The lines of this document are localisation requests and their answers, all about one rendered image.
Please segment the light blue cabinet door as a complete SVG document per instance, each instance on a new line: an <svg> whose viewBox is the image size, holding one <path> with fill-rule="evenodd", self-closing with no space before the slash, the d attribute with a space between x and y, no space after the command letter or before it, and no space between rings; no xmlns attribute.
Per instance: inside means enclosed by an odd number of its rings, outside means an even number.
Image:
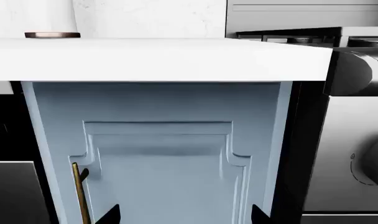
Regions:
<svg viewBox="0 0 378 224"><path fill-rule="evenodd" d="M292 84L23 82L60 224L251 224L272 208Z"/></svg>

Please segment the white canister with copper base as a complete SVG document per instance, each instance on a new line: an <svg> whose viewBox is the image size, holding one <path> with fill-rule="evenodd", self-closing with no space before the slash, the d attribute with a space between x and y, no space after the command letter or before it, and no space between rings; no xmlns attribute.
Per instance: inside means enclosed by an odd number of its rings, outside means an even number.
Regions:
<svg viewBox="0 0 378 224"><path fill-rule="evenodd" d="M14 37L27 39L80 38L73 0L5 0Z"/></svg>

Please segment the silver stove knob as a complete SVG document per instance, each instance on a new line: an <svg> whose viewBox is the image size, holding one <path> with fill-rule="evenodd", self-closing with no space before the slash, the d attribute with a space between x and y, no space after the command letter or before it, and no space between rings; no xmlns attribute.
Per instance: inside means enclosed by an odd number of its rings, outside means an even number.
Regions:
<svg viewBox="0 0 378 224"><path fill-rule="evenodd" d="M358 154L358 168L378 186L378 136L369 138Z"/></svg>

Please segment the white countertop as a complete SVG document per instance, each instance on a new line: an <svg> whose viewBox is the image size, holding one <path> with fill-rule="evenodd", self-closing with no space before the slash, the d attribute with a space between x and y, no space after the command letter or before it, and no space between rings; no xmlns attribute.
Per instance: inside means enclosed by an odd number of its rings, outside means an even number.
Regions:
<svg viewBox="0 0 378 224"><path fill-rule="evenodd" d="M0 81L323 81L331 54L238 39L0 39Z"/></svg>

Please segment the stainless steel stove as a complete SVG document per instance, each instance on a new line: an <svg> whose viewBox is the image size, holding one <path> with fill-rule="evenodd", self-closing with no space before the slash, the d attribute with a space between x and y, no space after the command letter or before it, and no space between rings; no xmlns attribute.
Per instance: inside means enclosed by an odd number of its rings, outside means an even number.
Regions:
<svg viewBox="0 0 378 224"><path fill-rule="evenodd" d="M358 168L378 136L378 0L228 0L226 36L333 50L324 82L293 84L270 224L378 224Z"/></svg>

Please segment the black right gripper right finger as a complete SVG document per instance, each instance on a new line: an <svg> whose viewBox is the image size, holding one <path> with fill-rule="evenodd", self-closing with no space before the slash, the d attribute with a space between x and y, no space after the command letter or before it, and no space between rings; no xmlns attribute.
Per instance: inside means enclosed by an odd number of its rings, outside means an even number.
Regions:
<svg viewBox="0 0 378 224"><path fill-rule="evenodd" d="M270 224L270 217L257 205L252 205L251 222L252 224Z"/></svg>

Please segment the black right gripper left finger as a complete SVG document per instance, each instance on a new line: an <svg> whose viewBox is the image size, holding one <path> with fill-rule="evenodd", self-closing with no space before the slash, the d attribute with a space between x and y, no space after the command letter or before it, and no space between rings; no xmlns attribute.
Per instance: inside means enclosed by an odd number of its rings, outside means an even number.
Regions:
<svg viewBox="0 0 378 224"><path fill-rule="evenodd" d="M120 224L120 208L116 204L104 214L95 224Z"/></svg>

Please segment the black dishwasher panel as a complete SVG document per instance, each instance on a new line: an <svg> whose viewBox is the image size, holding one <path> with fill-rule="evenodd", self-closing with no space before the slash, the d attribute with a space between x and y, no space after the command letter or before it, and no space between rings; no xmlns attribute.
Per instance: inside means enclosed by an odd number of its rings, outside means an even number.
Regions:
<svg viewBox="0 0 378 224"><path fill-rule="evenodd" d="M0 94L0 224L60 224L21 82Z"/></svg>

